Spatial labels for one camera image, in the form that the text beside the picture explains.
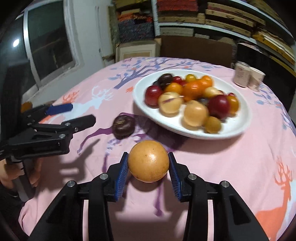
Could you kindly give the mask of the left hand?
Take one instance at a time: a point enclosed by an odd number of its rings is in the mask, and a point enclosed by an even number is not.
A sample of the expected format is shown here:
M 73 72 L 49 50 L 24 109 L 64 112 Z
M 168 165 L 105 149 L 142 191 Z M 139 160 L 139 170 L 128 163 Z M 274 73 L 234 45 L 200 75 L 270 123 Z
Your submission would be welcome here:
M 29 173 L 29 181 L 33 187 L 37 187 L 41 177 L 41 167 L 43 158 L 34 160 L 34 168 Z M 7 164 L 6 160 L 1 160 L 1 184 L 8 189 L 13 189 L 13 180 L 22 174 L 22 170 L 16 164 Z

